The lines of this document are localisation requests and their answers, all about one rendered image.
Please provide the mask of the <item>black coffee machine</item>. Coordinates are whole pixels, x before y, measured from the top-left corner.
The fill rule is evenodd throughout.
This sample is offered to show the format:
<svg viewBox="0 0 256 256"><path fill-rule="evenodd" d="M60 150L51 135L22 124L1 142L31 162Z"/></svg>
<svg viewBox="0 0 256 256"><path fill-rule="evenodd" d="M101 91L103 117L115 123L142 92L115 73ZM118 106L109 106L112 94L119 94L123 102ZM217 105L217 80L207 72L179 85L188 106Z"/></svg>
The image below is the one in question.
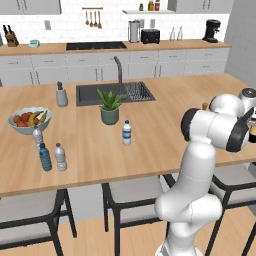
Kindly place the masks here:
<svg viewBox="0 0 256 256"><path fill-rule="evenodd" d="M204 41L209 43L217 43L218 40L215 38L215 33L219 31L221 22L215 19L208 19L206 21L206 31L203 37Z"/></svg>

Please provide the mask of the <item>wooden knife block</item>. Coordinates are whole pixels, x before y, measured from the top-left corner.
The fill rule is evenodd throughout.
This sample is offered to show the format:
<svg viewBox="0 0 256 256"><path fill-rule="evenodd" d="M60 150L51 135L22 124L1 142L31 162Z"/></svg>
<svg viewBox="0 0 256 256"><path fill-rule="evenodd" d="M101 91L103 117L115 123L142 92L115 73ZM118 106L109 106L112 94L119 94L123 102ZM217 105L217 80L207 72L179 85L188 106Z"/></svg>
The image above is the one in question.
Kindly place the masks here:
<svg viewBox="0 0 256 256"><path fill-rule="evenodd" d="M17 47L19 45L19 42L16 38L14 31L11 29L11 27L9 25L3 26L3 30L5 33L5 38L7 40L7 45L9 47Z"/></svg>

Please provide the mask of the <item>black stool with grey seat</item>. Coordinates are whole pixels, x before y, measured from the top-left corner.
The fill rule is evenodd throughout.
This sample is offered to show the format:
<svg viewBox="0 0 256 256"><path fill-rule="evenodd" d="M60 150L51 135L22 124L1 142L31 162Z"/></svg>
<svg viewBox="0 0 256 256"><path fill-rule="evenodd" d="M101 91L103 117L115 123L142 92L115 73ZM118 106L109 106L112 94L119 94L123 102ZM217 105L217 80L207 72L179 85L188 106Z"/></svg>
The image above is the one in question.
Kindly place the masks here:
<svg viewBox="0 0 256 256"><path fill-rule="evenodd" d="M209 192L222 203L222 213L232 208L256 205L256 162L217 167ZM215 222L205 256L210 256L223 214Z"/></svg>
<svg viewBox="0 0 256 256"><path fill-rule="evenodd" d="M0 250L52 241L56 256L64 256L58 227L67 216L72 235L77 230L67 189L0 199Z"/></svg>
<svg viewBox="0 0 256 256"><path fill-rule="evenodd" d="M109 231L108 210L114 215L114 256L120 256L122 228L159 222L155 200L163 193L159 176L103 183L104 228Z"/></svg>

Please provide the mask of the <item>black toaster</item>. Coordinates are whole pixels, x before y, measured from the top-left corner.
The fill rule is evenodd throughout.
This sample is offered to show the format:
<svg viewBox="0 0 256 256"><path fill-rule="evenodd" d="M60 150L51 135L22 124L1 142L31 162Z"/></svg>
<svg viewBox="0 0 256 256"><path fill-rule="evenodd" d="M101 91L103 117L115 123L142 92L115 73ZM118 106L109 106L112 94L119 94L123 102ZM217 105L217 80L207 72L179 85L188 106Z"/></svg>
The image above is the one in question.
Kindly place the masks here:
<svg viewBox="0 0 256 256"><path fill-rule="evenodd" d="M141 42L143 44L148 43L160 43L160 31L157 29L142 29L141 30Z"/></svg>

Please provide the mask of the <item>white bottle with blue label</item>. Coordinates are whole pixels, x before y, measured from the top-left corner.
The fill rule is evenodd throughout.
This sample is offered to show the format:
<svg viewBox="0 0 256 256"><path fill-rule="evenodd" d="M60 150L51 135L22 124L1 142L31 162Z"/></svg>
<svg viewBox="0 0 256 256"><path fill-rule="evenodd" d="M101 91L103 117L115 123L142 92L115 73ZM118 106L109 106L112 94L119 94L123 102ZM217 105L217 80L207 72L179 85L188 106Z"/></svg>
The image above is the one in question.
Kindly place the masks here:
<svg viewBox="0 0 256 256"><path fill-rule="evenodd" d="M131 144L131 125L128 120L125 121L122 128L122 143L125 146L128 146Z"/></svg>

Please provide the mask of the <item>blue plastic bottle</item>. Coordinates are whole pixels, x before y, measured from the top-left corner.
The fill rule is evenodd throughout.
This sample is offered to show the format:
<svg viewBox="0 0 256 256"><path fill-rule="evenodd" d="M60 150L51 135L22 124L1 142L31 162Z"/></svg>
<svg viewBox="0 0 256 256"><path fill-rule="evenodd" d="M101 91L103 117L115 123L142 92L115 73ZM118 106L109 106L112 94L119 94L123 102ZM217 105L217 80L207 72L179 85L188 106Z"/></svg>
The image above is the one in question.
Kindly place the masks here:
<svg viewBox="0 0 256 256"><path fill-rule="evenodd" d="M48 149L45 147L44 143L40 144L39 151L40 161L44 171L50 171L52 169L51 158Z"/></svg>

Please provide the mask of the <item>white wall shelf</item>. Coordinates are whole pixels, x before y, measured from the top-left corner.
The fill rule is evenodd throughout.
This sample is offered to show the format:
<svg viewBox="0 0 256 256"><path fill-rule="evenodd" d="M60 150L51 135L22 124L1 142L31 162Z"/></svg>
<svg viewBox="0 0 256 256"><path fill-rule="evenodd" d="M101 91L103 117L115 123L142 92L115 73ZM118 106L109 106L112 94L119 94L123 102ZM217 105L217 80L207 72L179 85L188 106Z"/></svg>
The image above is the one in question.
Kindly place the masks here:
<svg viewBox="0 0 256 256"><path fill-rule="evenodd" d="M124 14L127 15L153 15L153 14L175 14L174 11L170 11L170 10L160 10L160 11L148 11L148 10L143 10L143 11L139 11L139 10L122 10L122 12Z"/></svg>

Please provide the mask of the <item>grey wall cupboard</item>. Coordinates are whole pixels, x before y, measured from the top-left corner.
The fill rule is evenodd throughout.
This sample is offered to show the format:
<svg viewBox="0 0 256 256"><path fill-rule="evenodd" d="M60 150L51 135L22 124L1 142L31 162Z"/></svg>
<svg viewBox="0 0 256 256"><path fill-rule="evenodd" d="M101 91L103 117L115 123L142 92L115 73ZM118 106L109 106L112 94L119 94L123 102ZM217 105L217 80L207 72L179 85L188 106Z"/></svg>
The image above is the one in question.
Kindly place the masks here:
<svg viewBox="0 0 256 256"><path fill-rule="evenodd" d="M229 14L234 0L168 0L167 9L180 14Z"/></svg>
<svg viewBox="0 0 256 256"><path fill-rule="evenodd" d="M60 0L0 0L0 15L60 15Z"/></svg>

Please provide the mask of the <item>grey base cupboard run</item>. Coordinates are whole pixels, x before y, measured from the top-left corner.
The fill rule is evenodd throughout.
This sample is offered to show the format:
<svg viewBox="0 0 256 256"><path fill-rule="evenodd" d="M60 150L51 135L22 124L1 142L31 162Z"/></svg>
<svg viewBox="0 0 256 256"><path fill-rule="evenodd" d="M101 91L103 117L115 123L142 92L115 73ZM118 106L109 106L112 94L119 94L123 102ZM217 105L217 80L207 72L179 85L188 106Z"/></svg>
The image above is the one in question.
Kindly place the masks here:
<svg viewBox="0 0 256 256"><path fill-rule="evenodd" d="M0 86L94 82L123 79L219 74L226 66L227 48L74 53L0 57Z"/></svg>

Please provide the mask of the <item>clear plastic bottle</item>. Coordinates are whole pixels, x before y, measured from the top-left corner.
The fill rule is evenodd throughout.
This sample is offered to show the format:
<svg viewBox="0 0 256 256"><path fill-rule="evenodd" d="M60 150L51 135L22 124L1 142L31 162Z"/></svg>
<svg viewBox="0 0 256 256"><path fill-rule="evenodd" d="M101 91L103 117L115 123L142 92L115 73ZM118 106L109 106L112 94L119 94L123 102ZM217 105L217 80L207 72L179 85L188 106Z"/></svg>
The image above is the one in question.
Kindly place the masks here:
<svg viewBox="0 0 256 256"><path fill-rule="evenodd" d="M60 143L56 144L54 155L56 158L57 169L59 171L65 171L67 169L66 155L65 150L61 147Z"/></svg>
<svg viewBox="0 0 256 256"><path fill-rule="evenodd" d="M37 126L34 127L33 137L36 144L36 149L37 151L40 151L40 144L43 143L43 134Z"/></svg>

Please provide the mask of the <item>black sink basin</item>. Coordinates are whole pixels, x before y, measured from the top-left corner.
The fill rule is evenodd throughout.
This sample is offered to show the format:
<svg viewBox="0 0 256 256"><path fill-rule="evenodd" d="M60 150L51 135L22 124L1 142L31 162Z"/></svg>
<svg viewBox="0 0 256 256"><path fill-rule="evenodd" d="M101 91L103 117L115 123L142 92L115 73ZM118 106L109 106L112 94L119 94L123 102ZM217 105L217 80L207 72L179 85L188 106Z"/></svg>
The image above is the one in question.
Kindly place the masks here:
<svg viewBox="0 0 256 256"><path fill-rule="evenodd" d="M76 106L102 105L103 100L97 90L105 91L106 93L112 92L116 95L122 94L122 103L155 100L153 94L142 81L123 82L122 85L118 83L77 85Z"/></svg>

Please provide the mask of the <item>yellow banana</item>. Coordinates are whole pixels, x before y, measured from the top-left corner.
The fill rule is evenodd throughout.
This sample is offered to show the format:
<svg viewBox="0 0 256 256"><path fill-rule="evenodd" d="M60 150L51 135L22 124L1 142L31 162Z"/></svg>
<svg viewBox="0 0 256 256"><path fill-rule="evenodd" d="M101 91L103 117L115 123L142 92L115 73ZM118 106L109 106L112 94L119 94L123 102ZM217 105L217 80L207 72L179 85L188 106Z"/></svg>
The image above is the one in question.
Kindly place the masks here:
<svg viewBox="0 0 256 256"><path fill-rule="evenodd" d="M33 113L33 114L30 115L29 120L28 120L30 126L34 126L34 125L35 125L34 120L35 120L35 118L38 117L41 113L43 113L43 111L37 111L37 112L35 112L35 113Z"/></svg>

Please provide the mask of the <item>pale blue fruit bowl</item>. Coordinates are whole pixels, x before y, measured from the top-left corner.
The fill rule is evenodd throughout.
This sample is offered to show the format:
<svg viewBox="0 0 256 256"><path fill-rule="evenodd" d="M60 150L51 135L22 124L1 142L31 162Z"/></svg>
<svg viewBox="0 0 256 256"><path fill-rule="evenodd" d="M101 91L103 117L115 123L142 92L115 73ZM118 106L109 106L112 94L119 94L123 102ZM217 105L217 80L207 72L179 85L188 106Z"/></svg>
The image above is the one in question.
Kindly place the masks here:
<svg viewBox="0 0 256 256"><path fill-rule="evenodd" d="M41 132L43 132L47 128L49 121L52 117L52 112L48 108L44 107L30 107L17 110L9 116L8 124L21 134L32 135L34 131L34 126L30 126L28 121L22 120L16 124L13 121L13 117L15 115L19 115L21 117L23 113L28 113L31 115L37 111L43 111L43 113L41 113L38 117L35 118L34 126L37 126L41 130Z"/></svg>

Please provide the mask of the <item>green plant in grey pot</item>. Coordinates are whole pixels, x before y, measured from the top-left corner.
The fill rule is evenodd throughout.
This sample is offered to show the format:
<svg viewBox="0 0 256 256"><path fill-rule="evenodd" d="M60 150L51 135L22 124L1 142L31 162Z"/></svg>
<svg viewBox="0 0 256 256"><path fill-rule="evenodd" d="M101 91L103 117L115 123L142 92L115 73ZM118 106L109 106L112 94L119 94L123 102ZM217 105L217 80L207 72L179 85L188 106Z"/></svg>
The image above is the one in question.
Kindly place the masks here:
<svg viewBox="0 0 256 256"><path fill-rule="evenodd" d="M100 107L101 120L106 125L114 125L119 120L119 106L123 95L116 95L112 91L97 90L103 105Z"/></svg>

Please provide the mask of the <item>black hob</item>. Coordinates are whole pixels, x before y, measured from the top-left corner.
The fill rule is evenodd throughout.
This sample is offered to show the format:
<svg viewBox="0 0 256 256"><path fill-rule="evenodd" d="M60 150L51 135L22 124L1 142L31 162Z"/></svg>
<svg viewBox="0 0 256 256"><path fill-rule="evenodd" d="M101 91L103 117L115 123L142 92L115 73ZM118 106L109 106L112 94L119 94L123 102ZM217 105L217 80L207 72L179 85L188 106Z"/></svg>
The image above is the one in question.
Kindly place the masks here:
<svg viewBox="0 0 256 256"><path fill-rule="evenodd" d="M67 43L66 50L126 49L122 41Z"/></svg>

